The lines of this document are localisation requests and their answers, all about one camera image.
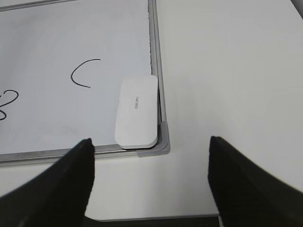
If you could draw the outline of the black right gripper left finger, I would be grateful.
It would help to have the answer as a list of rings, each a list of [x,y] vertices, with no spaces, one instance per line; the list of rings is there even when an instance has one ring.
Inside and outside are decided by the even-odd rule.
[[[0,198],[2,227],[80,227],[95,177],[91,139]]]

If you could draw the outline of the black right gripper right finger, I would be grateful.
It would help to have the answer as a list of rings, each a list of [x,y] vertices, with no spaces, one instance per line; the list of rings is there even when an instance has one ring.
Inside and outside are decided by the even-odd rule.
[[[225,227],[301,227],[303,194],[221,137],[209,144],[208,182]]]

